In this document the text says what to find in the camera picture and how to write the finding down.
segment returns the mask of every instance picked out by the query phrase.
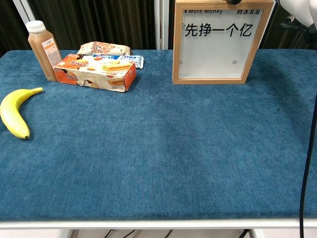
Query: yellow banana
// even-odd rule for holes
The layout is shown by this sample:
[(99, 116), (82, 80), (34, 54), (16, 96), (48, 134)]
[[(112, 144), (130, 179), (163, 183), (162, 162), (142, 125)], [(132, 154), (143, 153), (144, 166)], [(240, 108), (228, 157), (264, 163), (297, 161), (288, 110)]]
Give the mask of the yellow banana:
[(1, 102), (0, 116), (8, 130), (18, 138), (28, 139), (30, 130), (20, 115), (20, 106), (32, 95), (43, 92), (43, 88), (18, 89), (9, 93)]

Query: wooden frame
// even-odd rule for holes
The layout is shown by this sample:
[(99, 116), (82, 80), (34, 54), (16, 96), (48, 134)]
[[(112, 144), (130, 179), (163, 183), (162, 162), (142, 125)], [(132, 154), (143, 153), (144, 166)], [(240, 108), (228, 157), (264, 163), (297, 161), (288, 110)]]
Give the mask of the wooden frame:
[[(174, 84), (237, 84), (245, 83), (258, 49), (266, 22), (273, 6), (272, 0), (242, 0), (237, 5), (230, 5), (225, 0), (175, 0), (175, 20), (174, 20), (174, 47), (173, 47), (173, 83)], [(251, 48), (244, 66), (241, 78), (186, 78), (180, 79), (179, 61), (181, 48), (182, 16), (185, 9), (204, 10), (244, 10), (262, 9), (258, 28), (256, 30)]]

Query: biscuit packet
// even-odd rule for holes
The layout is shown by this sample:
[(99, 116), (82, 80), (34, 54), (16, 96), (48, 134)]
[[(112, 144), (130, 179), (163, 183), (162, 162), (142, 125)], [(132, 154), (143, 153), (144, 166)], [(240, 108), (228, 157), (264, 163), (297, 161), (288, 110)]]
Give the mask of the biscuit packet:
[(143, 69), (143, 62), (144, 58), (143, 56), (107, 56), (107, 55), (100, 55), (100, 54), (94, 54), (92, 55), (93, 57), (96, 58), (102, 58), (104, 61), (114, 61), (118, 60), (120, 62), (125, 62), (125, 63), (135, 63), (135, 67), (139, 69)]
[(123, 45), (115, 45), (110, 43), (103, 43), (93, 41), (85, 43), (80, 46), (80, 50), (77, 52), (79, 55), (111, 55), (111, 56), (129, 56), (131, 55), (131, 49)]

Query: white bottle cap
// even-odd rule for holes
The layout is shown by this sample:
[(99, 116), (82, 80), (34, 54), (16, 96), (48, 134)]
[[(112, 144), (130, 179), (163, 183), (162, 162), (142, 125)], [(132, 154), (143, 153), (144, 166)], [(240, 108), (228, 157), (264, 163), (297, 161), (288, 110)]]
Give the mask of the white bottle cap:
[(28, 32), (36, 33), (46, 30), (45, 25), (42, 21), (29, 21), (25, 24)]

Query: sign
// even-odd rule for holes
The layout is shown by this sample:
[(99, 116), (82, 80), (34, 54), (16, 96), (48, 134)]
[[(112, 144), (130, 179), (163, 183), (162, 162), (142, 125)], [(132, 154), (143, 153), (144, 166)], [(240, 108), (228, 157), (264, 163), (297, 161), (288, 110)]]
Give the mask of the sign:
[(175, 4), (173, 83), (245, 83), (273, 2)]

